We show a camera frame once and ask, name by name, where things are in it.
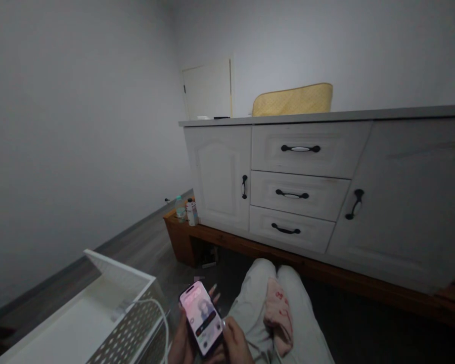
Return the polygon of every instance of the knee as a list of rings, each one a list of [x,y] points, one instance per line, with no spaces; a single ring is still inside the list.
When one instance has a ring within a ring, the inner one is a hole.
[[[282,265],[280,268],[278,268],[278,277],[287,277],[300,280],[300,275],[289,265]]]
[[[251,265],[250,271],[260,271],[268,276],[276,275],[277,269],[268,259],[258,258]]]

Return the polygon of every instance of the drawer handle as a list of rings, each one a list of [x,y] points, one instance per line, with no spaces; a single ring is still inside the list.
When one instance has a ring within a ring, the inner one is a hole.
[[[299,234],[300,233],[300,230],[299,229],[295,229],[293,230],[292,232],[290,230],[286,230],[286,229],[282,229],[281,227],[278,227],[278,225],[276,225],[275,223],[272,223],[271,224],[271,227],[272,228],[275,228],[277,229],[279,232],[282,232],[282,233],[285,233],[285,234]]]
[[[243,188],[243,199],[247,199],[248,196],[246,196],[246,180],[248,179],[248,176],[247,175],[244,175],[243,176],[243,184],[241,185],[241,187]]]
[[[352,220],[352,219],[354,218],[354,216],[355,216],[354,211],[355,211],[356,206],[357,206],[358,204],[361,204],[361,205],[362,205],[362,196],[363,196],[363,194],[364,194],[364,191],[361,190],[361,189],[357,189],[357,190],[354,191],[354,194],[355,194],[357,200],[356,200],[354,206],[352,207],[351,213],[345,215],[345,218],[346,218],[347,220]]]
[[[303,193],[301,195],[295,195],[295,194],[286,194],[282,190],[276,190],[275,192],[277,195],[283,195],[288,198],[308,198],[308,193]]]
[[[314,146],[314,147],[287,147],[286,145],[282,146],[282,151],[286,152],[288,150],[291,150],[292,152],[314,152],[318,153],[320,152],[320,147],[319,146]]]

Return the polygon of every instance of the white wall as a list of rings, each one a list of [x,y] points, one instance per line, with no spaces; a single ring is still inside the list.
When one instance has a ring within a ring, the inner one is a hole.
[[[196,0],[175,25],[184,68],[234,54],[238,117],[318,82],[332,111],[436,105],[455,68],[455,0]]]
[[[191,188],[171,14],[0,0],[0,306]]]

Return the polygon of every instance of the pink towel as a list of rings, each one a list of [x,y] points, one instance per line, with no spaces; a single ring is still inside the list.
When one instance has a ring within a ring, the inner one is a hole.
[[[278,354],[285,356],[293,347],[292,313],[282,286],[273,278],[268,279],[264,323],[273,328]]]

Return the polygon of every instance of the gray floor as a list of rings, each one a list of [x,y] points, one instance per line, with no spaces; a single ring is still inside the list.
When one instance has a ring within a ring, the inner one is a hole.
[[[227,313],[253,259],[221,249],[217,267],[192,269],[178,263],[163,213],[98,252],[156,276],[171,304],[174,322],[178,295],[194,276],[205,277],[207,287],[218,283],[219,308],[221,314]],[[9,343],[20,340],[97,276],[92,264],[83,260],[0,318],[0,325],[17,329]],[[455,329],[316,281],[303,282],[336,363],[455,363]]]

